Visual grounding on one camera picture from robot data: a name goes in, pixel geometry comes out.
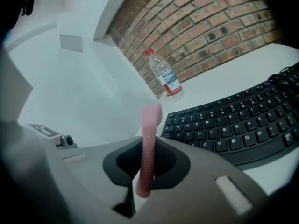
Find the pink strap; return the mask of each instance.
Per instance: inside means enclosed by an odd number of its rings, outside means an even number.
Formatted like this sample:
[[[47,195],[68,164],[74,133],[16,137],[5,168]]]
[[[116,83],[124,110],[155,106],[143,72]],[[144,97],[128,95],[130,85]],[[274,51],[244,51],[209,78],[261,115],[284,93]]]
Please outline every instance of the pink strap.
[[[140,176],[136,186],[139,197],[147,198],[154,179],[155,140],[157,127],[162,122],[162,107],[160,103],[143,108],[142,111],[142,159]]]

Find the white table surface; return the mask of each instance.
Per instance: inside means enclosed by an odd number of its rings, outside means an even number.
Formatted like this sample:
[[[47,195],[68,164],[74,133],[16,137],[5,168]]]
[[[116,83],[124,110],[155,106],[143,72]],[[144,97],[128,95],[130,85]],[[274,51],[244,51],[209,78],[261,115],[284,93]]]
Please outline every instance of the white table surface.
[[[246,90],[266,81],[271,74],[278,73],[297,61],[297,49],[270,44],[183,82],[185,98],[179,102],[171,102],[164,92],[159,99],[163,120],[158,127],[157,136],[161,135],[169,113],[203,105]],[[141,128],[135,136],[142,136]],[[246,170],[245,173],[270,195],[290,181],[298,163],[299,147],[280,159]],[[144,201],[135,199],[135,204],[138,202]]]

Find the bottle cap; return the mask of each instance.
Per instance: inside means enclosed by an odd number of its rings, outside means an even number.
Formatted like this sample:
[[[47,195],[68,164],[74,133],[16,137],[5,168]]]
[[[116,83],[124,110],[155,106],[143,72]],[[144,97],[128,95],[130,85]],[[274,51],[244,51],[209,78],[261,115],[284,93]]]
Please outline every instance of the bottle cap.
[[[145,55],[146,55],[146,56],[150,56],[150,55],[153,54],[153,53],[154,53],[153,48],[148,48],[148,49],[146,49],[146,51],[145,51]]]

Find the water bottle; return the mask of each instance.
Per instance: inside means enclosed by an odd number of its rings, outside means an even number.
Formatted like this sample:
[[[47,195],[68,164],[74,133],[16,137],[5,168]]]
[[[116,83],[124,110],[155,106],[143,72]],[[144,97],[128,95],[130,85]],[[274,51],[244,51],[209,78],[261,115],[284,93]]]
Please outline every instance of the water bottle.
[[[171,70],[170,65],[161,56],[154,53],[152,48],[145,51],[145,55],[149,58],[149,65],[161,85],[166,90],[172,101],[180,101],[185,95],[181,83]]]

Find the keyboard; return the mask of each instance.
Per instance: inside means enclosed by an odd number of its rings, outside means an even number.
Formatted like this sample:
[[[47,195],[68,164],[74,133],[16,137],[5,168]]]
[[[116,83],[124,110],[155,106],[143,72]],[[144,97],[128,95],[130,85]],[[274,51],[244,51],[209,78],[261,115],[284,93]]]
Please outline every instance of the keyboard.
[[[217,153],[240,169],[286,155],[299,145],[298,67],[235,95],[169,113],[161,137]]]

